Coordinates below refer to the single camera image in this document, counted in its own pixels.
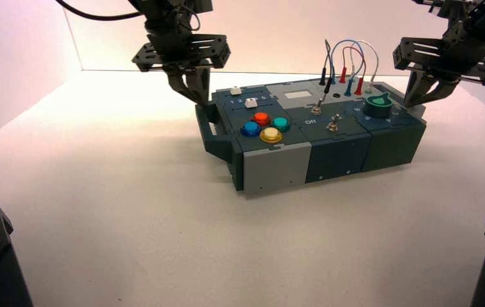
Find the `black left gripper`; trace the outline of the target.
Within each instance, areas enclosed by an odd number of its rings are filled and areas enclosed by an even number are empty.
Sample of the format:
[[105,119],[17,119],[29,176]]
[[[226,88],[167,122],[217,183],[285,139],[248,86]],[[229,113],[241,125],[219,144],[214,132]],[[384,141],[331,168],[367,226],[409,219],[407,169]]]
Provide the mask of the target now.
[[224,68],[231,54],[225,35],[178,31],[147,34],[132,58],[141,72],[164,70],[170,87],[199,105],[207,105],[210,69]]

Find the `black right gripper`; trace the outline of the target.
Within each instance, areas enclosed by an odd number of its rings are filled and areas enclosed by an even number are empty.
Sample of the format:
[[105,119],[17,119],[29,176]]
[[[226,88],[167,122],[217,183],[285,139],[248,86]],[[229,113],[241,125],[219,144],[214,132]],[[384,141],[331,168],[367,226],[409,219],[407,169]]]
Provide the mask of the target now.
[[406,108],[441,100],[452,94],[459,79],[485,86],[485,32],[456,25],[441,38],[404,37],[393,60],[396,69],[411,70],[403,100]]

